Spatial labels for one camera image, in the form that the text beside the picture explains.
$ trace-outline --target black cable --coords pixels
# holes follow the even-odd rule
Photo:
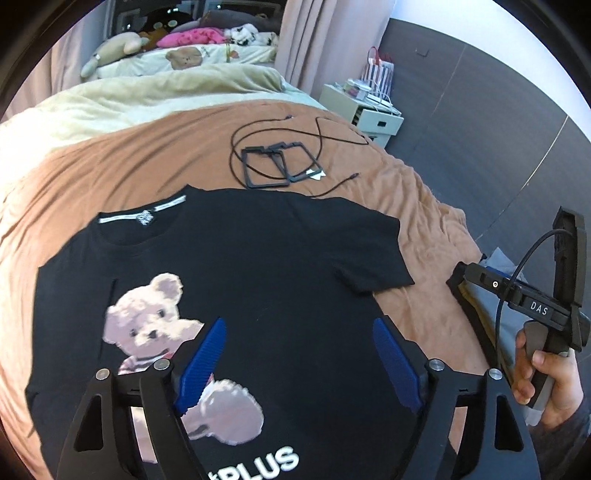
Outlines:
[[[228,166],[230,168],[230,172],[232,173],[232,176],[234,177],[234,179],[243,188],[247,189],[248,187],[247,187],[247,185],[242,180],[240,180],[240,178],[236,174],[236,171],[234,170],[234,166],[233,166],[233,158],[235,156],[240,162],[242,162],[242,157],[241,157],[240,153],[236,150],[237,146],[242,141],[244,141],[247,138],[249,138],[249,137],[251,137],[253,135],[256,135],[258,133],[262,133],[262,132],[273,132],[273,131],[287,131],[287,132],[295,132],[295,133],[298,133],[298,134],[308,135],[310,137],[318,138],[319,141],[320,141],[320,148],[319,148],[318,153],[316,154],[316,156],[314,158],[318,163],[320,163],[320,157],[322,156],[322,152],[324,150],[324,141],[325,140],[335,140],[335,141],[338,141],[338,142],[341,142],[341,143],[352,144],[352,145],[361,145],[361,146],[367,146],[367,145],[369,145],[369,141],[365,137],[363,137],[362,135],[358,134],[357,132],[355,132],[355,134],[357,136],[361,137],[363,139],[363,142],[355,142],[355,141],[347,140],[347,139],[344,139],[344,138],[336,138],[336,137],[330,137],[330,136],[324,135],[322,133],[322,129],[320,127],[320,120],[321,119],[324,119],[324,120],[328,120],[330,122],[337,123],[335,120],[332,120],[332,118],[328,118],[328,117],[325,117],[325,116],[317,116],[314,119],[314,122],[316,124],[317,133],[307,132],[305,130],[297,130],[295,128],[289,128],[289,127],[273,127],[273,128],[263,128],[263,129],[255,130],[254,132],[250,132],[250,133],[248,133],[248,134],[240,137],[240,139],[236,140],[236,136],[238,135],[238,133],[241,130],[247,128],[247,127],[250,127],[250,126],[255,125],[255,124],[263,123],[263,122],[282,122],[282,121],[289,120],[291,118],[292,118],[292,116],[291,115],[288,115],[285,118],[272,118],[272,119],[255,120],[253,122],[247,123],[247,124],[239,127],[238,129],[234,130],[234,132],[232,133],[232,136],[230,138],[230,146],[232,147],[232,151],[230,152],[230,156],[228,158]],[[251,171],[256,172],[257,174],[259,174],[260,176],[262,176],[262,177],[264,177],[266,179],[269,179],[269,180],[284,180],[283,177],[274,177],[274,176],[271,176],[271,175],[267,175],[266,173],[263,173],[263,172],[259,171],[258,169],[256,169],[255,167],[253,167],[251,165],[248,165],[247,164],[246,166]],[[314,167],[314,163],[310,164],[310,166],[306,167],[304,170],[302,170],[301,172],[299,172],[295,176],[297,177],[297,176],[300,176],[300,175],[304,174],[308,169],[310,169],[312,167]],[[320,195],[312,195],[312,196],[308,195],[308,197],[318,198],[318,197],[322,197],[322,196],[328,195],[329,193],[333,192],[338,187],[340,187],[343,183],[346,183],[349,180],[353,180],[353,179],[357,178],[359,175],[360,175],[359,173],[355,173],[355,174],[349,176],[348,178],[342,180],[341,182],[339,182],[332,189],[330,189],[330,190],[328,190],[328,191],[326,191],[326,192],[324,192],[324,193],[322,193]]]
[[[345,178],[344,180],[341,180],[340,182],[338,182],[334,187],[332,187],[330,190],[326,190],[326,192],[324,193],[320,193],[318,195],[306,195],[308,198],[311,199],[317,199],[320,197],[323,197],[324,195],[328,195],[329,193],[333,193],[337,188],[339,188],[342,184],[347,183],[349,180],[353,180],[356,179],[357,177],[359,177],[359,175],[361,175],[361,173],[357,172],[357,173],[353,173],[352,175],[350,175],[349,177]]]
[[[551,230],[550,232],[547,232],[544,235],[542,235],[540,238],[538,238],[537,242],[534,243],[534,245],[532,245],[532,247],[527,251],[527,253],[524,255],[524,257],[521,259],[521,262],[519,262],[519,265],[517,265],[517,268],[513,272],[513,275],[509,279],[509,283],[507,284],[507,286],[505,287],[505,290],[502,293],[501,299],[499,300],[499,305],[496,308],[496,318],[495,318],[496,367],[499,370],[502,370],[502,368],[501,368],[501,350],[499,349],[499,337],[501,336],[501,312],[503,311],[503,304],[507,300],[507,295],[509,294],[509,291],[511,290],[511,288],[513,288],[513,285],[517,281],[517,277],[521,273],[521,270],[523,270],[523,267],[525,266],[527,261],[530,259],[530,257],[533,255],[533,253],[538,249],[538,247],[541,244],[543,244],[546,240],[548,240],[548,238],[550,238],[551,236],[559,235],[561,233],[565,233],[566,235],[573,236],[573,234],[571,232],[569,232],[568,230],[564,230],[563,228],[555,228],[554,230]]]

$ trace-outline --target pink curtain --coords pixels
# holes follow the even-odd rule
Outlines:
[[[80,83],[82,66],[102,43],[105,14],[102,3],[53,45],[22,84],[2,121]]]
[[[275,68],[318,98],[325,83],[358,78],[396,0],[288,0]]]

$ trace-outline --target hand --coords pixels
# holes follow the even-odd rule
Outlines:
[[[583,402],[583,388],[574,351],[571,349],[568,357],[561,357],[536,350],[530,363],[525,354],[525,332],[519,331],[515,338],[515,373],[512,390],[515,399],[522,405],[528,404],[535,393],[535,388],[530,381],[534,367],[556,381],[540,420],[546,429],[555,429],[567,421]]]

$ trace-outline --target white sticker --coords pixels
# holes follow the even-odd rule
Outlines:
[[[310,175],[310,173],[314,173],[314,170],[310,169],[306,172],[306,175]],[[319,174],[317,175],[312,175],[310,178],[311,179],[315,179],[315,180],[321,180],[322,177],[326,177],[326,173],[324,173],[324,170],[321,171]]]

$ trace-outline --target drawer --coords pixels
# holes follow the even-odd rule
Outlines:
[[[404,118],[401,116],[393,116],[375,110],[363,109],[357,121],[357,128],[362,132],[396,135],[402,122],[404,122]]]
[[[392,138],[392,135],[387,134],[374,134],[371,132],[363,133],[365,133],[365,135],[367,135],[372,142],[374,142],[376,145],[379,145],[382,148],[386,148],[386,145],[388,145],[390,138]]]

